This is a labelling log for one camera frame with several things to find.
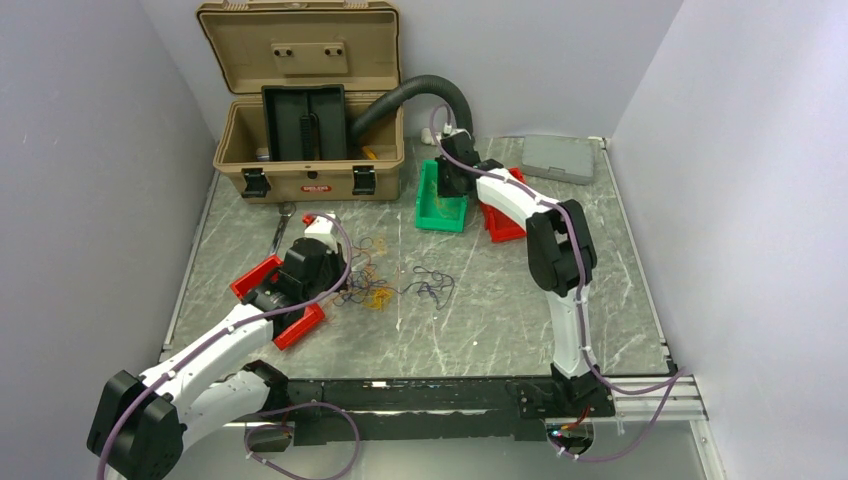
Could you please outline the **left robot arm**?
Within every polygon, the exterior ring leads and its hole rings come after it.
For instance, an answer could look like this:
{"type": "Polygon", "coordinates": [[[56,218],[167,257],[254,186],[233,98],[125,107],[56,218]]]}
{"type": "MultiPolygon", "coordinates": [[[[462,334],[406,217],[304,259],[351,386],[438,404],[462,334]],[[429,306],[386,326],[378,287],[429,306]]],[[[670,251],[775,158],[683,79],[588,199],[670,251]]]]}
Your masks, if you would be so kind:
{"type": "Polygon", "coordinates": [[[263,362],[236,362],[287,334],[311,327],[308,310],[343,289],[351,268],[349,235],[315,223],[284,257],[244,275],[248,288],[215,326],[173,357],[104,385],[86,440],[98,479],[163,479],[182,455],[226,423],[256,413],[279,417],[285,376],[263,362]]]}

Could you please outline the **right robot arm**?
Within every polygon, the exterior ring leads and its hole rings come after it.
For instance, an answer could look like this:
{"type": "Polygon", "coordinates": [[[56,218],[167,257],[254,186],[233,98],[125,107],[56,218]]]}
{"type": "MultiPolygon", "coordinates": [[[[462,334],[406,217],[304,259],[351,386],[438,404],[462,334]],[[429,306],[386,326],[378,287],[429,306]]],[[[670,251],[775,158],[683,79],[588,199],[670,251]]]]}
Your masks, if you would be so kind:
{"type": "Polygon", "coordinates": [[[512,386],[521,416],[614,416],[612,393],[590,342],[587,300],[597,254],[581,204],[541,194],[501,163],[482,160],[464,129],[433,141],[440,152],[439,195],[474,193],[526,233],[528,268],[548,302],[554,350],[549,379],[512,386]]]}

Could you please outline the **white pipe elbow fitting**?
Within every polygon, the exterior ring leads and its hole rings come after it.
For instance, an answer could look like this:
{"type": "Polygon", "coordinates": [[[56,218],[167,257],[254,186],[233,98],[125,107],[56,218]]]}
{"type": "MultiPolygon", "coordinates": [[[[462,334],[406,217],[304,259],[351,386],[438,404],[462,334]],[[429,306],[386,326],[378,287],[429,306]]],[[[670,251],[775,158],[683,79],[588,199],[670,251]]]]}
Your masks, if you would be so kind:
{"type": "Polygon", "coordinates": [[[423,128],[420,132],[420,141],[424,145],[435,146],[440,141],[440,133],[433,132],[430,128],[423,128]]]}

